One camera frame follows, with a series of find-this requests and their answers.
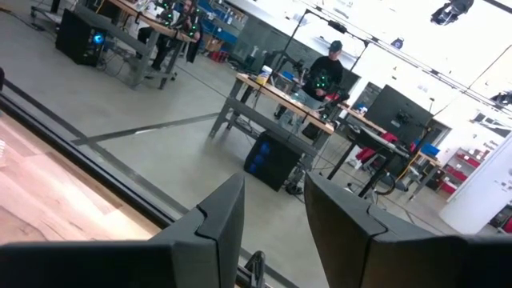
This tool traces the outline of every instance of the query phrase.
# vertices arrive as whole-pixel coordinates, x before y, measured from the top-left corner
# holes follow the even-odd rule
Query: gray floor
[[[19,12],[26,16],[25,4],[16,2],[15,6],[21,7]],[[168,198],[154,195],[161,205],[172,206],[168,202],[172,198],[179,205],[191,208],[233,173],[242,170],[245,156],[254,143],[252,139],[237,130],[229,133],[221,130],[216,139],[209,139],[212,118],[175,122],[220,111],[234,83],[234,72],[229,66],[203,56],[195,64],[180,60],[177,81],[170,82],[164,90],[156,89],[158,82],[149,80],[132,90],[118,81],[128,75],[127,67],[121,69],[119,76],[110,77],[94,68],[76,66],[54,48],[49,35],[31,30],[5,14],[0,14],[0,32],[9,39],[0,42],[0,66],[7,78],[82,136],[110,135],[108,140],[81,148],[117,174],[123,174],[124,169],[121,177],[136,174],[144,181],[134,186],[144,193],[163,191]],[[117,73],[120,65],[116,61],[109,64],[109,73]],[[6,92],[69,140],[82,137],[65,131],[17,98],[13,91]],[[258,110],[269,116],[274,108],[275,103],[268,99],[262,98],[258,103]],[[117,138],[112,134],[167,122],[171,123],[157,130]],[[333,136],[316,171],[328,174],[331,163],[337,161],[346,146],[345,140]],[[360,181],[368,178],[349,166],[342,169],[346,173],[340,171],[334,179],[340,185],[357,182],[352,176]],[[395,192],[380,198],[379,205],[436,234],[455,233],[438,217],[438,211],[446,203],[443,197],[425,189],[412,202],[406,199],[406,195]],[[286,193],[272,191],[250,175],[246,176],[242,246],[251,253],[265,251],[269,265],[298,286],[327,287],[304,205]],[[281,286],[273,279],[269,282]]]

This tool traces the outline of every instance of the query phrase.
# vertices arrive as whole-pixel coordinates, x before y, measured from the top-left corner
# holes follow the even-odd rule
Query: computer monitor
[[[386,85],[365,113],[365,118],[392,133],[408,146],[423,135],[433,115]]]

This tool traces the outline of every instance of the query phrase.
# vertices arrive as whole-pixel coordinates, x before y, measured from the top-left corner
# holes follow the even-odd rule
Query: black monitor
[[[392,87],[386,85],[365,118],[395,135],[406,146],[423,135],[433,115]]]

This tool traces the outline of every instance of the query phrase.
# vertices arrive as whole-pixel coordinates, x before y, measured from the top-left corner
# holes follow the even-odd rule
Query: white pillar
[[[512,133],[458,188],[439,216],[462,234],[479,232],[512,200]]]

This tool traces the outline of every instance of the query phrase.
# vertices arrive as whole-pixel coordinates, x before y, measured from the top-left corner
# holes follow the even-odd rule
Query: black cap
[[[335,52],[339,52],[339,51],[341,51],[341,50],[342,50],[342,48],[343,48],[343,44],[342,44],[342,42],[341,42],[341,41],[339,41],[339,40],[336,40],[336,41],[334,41],[334,42],[332,42],[332,43],[330,44],[329,52],[334,52],[334,53],[335,53]]]

